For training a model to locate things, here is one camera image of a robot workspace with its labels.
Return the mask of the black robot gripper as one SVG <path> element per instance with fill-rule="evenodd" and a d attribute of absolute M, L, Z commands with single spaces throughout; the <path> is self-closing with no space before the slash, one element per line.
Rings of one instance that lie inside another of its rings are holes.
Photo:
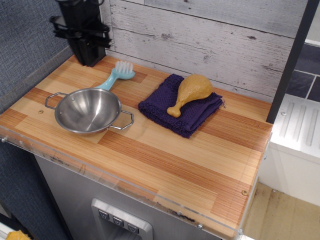
<path fill-rule="evenodd" d="M 51 16 L 54 34 L 67 39 L 77 60 L 94 67 L 110 48 L 110 28 L 101 22 L 98 0 L 58 0 L 61 16 Z"/>

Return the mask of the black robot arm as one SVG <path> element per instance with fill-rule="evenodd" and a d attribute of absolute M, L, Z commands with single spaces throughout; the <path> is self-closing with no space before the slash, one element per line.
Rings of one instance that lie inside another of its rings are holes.
<path fill-rule="evenodd" d="M 102 0 L 58 0 L 61 16 L 52 16 L 54 34 L 66 39 L 77 60 L 94 67 L 110 48 L 110 28 L 102 23 L 100 6 Z"/>

